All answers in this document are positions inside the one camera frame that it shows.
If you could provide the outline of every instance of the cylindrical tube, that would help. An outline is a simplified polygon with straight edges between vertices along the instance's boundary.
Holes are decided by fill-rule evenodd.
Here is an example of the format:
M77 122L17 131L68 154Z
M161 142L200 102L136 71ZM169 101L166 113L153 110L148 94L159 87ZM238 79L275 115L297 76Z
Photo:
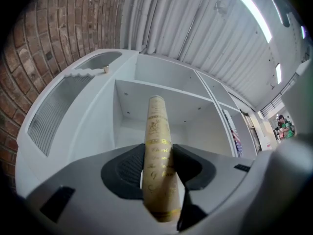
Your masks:
M144 204L159 222L178 220L180 203L165 101L149 101L142 191Z

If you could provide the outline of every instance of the ceiling light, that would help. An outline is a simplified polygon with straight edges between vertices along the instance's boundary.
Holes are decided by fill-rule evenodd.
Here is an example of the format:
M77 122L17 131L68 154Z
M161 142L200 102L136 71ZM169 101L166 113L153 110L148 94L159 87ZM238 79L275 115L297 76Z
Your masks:
M302 32L302 38L305 39L306 35L305 35L305 28L304 28L304 26L301 26L301 32Z
M272 0L272 1L273 1L273 3L274 3L275 8L276 8L277 14L278 14L278 16L279 16L279 20L280 20L280 22L283 24L282 16L280 15L279 9L278 9L278 7L277 7L275 1L274 1L274 0Z
M260 28L263 31L263 34L266 38L266 41L269 43L272 39L272 34L269 31L268 25L266 24L261 12L259 11L258 7L254 4L252 0L241 0L244 5L248 8L248 10L252 13L255 20L258 22Z
M282 81L282 72L280 70L280 64L276 66L276 75L277 75L277 84L280 84Z

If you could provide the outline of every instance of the corrugated panel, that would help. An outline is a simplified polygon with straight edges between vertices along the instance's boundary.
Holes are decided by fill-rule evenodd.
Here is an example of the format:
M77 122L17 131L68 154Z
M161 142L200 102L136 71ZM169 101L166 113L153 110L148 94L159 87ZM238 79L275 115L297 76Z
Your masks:
M49 155L54 135L65 113L92 79L90 76L65 77L40 105L27 132L46 156Z
M272 33L270 44L240 0L168 0L156 53L208 72L257 106L277 84L277 63L294 69L300 30L292 15L289 28L280 23L272 0L253 1Z

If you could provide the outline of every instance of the small beige object on ledge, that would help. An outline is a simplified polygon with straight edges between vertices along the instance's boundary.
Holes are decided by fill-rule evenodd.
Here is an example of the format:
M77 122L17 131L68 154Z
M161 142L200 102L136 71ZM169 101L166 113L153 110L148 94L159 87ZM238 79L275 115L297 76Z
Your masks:
M145 145L144 204L159 222L177 221L180 216L177 174L165 101L160 96L149 100Z
M106 74L106 73L109 73L109 65L105 65L104 67L103 67L103 70L104 70L104 73Z

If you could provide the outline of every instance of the brick wall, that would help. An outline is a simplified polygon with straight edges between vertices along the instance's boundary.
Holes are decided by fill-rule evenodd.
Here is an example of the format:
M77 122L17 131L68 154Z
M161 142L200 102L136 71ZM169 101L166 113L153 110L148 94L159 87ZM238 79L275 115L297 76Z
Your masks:
M119 48L124 0L32 0L0 57L0 161L15 189L16 137L39 93L99 48Z

